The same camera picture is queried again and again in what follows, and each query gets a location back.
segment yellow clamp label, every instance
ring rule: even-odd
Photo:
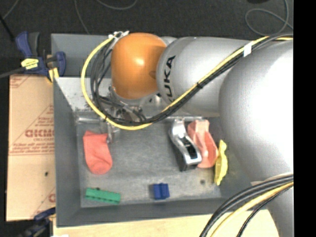
[[[215,177],[214,182],[216,185],[220,185],[223,177],[226,176],[228,170],[228,160],[225,155],[225,150],[227,148],[226,143],[223,140],[220,140],[218,147],[218,158],[215,162]]]
[[[38,59],[27,58],[21,62],[21,66],[28,70],[28,69],[36,68],[38,66],[38,63],[39,63]]]

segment black floor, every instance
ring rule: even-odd
[[[0,14],[5,16],[16,0],[0,0]],[[112,6],[126,7],[135,0],[101,0]],[[96,0],[77,0],[87,31],[109,34],[114,31],[150,32],[159,36],[212,36],[254,40],[261,36],[251,30],[245,16],[260,8],[286,19],[293,26],[294,0],[137,0],[125,10],[102,6]],[[284,23],[262,12],[252,12],[251,26],[270,35]],[[87,34],[80,23],[74,0],[19,0],[5,22],[14,35],[22,31],[40,32],[39,51],[50,52],[51,33]],[[285,27],[283,32],[290,32]],[[23,56],[0,24],[0,74],[19,67]],[[31,222],[5,222],[5,190],[8,132],[8,81],[0,79],[0,236],[16,236]]]

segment gray bin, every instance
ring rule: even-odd
[[[86,105],[79,74],[88,54],[106,37],[55,34],[51,38],[52,53],[66,53],[68,71],[63,78],[54,81],[58,227],[209,214],[226,199],[250,186],[229,145],[226,151],[229,170],[220,186],[213,182],[213,168],[180,172],[167,134],[169,120],[143,130],[119,131],[109,144],[112,169],[101,176],[91,174],[84,160],[83,134],[86,130],[108,131],[106,124],[97,120]],[[215,142],[225,140],[220,118],[209,121]],[[167,183],[170,198],[154,200],[151,187],[155,183]],[[121,201],[119,205],[111,205],[86,200],[86,188],[120,193]]]

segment cardboard sheet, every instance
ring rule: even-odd
[[[52,94],[46,77],[10,77],[7,221],[32,219],[55,206]]]

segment blue lego brick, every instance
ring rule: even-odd
[[[164,183],[154,184],[153,188],[154,188],[154,197],[156,200],[166,199],[170,197],[168,184],[164,184]]]

